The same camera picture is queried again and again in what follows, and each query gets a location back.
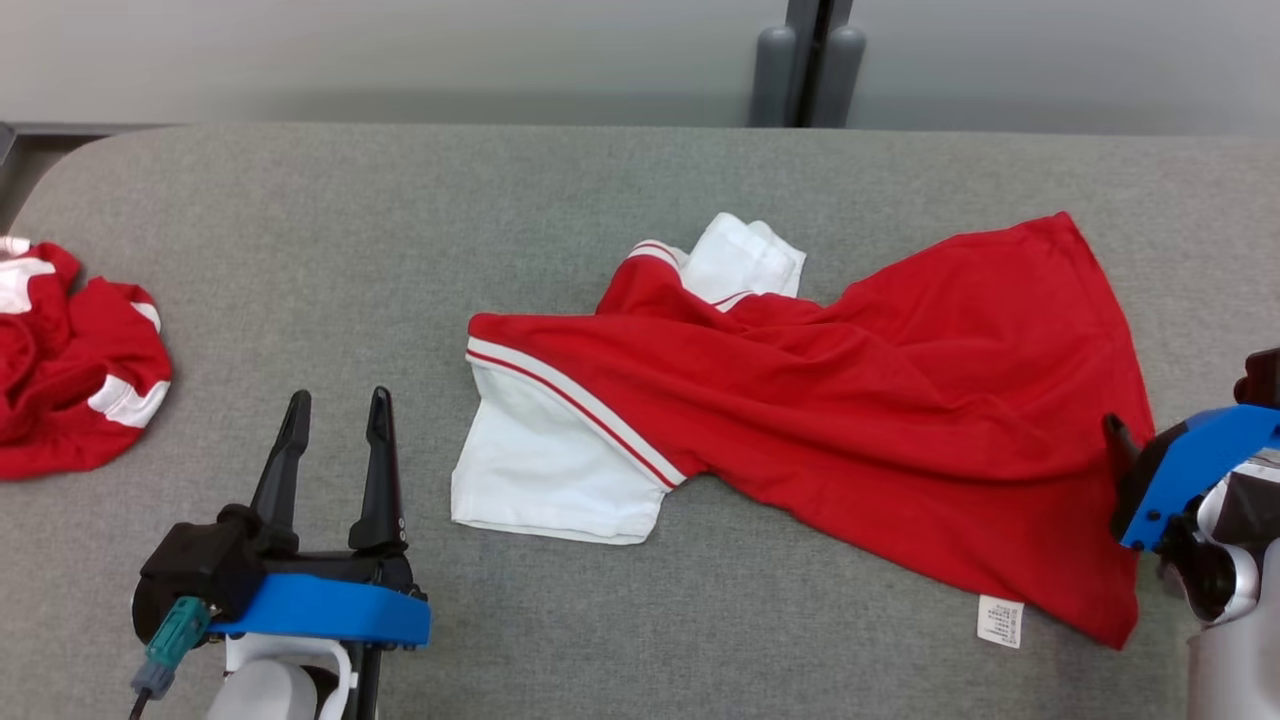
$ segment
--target gray table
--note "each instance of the gray table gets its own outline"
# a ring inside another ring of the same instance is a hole
[[[1244,355],[1280,343],[1277,197],[1280,145],[1244,140],[250,126],[90,145],[14,232],[150,290],[178,374],[110,466],[0,487],[0,715],[127,714],[138,566],[174,521],[248,498],[298,387],[297,529],[343,547],[384,383],[436,625],[384,662],[383,717],[1176,717],[1193,623],[1149,566],[1124,652],[1036,611],[1012,651],[974,637],[974,596],[713,478],[635,547],[449,523],[477,402],[466,320],[589,311],[634,242],[687,247],[721,210],[820,259],[801,291],[829,301],[952,233],[1065,209],[1169,424],[1228,402]],[[220,664],[195,652],[147,717],[202,712]]]

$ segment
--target white tag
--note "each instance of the white tag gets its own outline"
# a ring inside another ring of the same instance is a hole
[[[978,637],[1005,647],[1020,647],[1023,603],[988,594],[978,596]]]

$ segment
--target blue bracket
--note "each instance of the blue bracket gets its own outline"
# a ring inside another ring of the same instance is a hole
[[[1280,448],[1280,410],[1236,405],[1207,410],[1187,420],[1156,470],[1120,544],[1155,547],[1169,523],[1196,496],[1260,450]]]
[[[243,618],[209,632],[421,647],[431,639],[431,606],[379,585],[280,573],[266,577]]]

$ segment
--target cable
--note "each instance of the cable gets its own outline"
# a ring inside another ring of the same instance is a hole
[[[129,720],[142,720],[142,708],[147,706],[148,700],[151,700],[151,689],[143,688],[133,703],[133,710],[129,711]]]

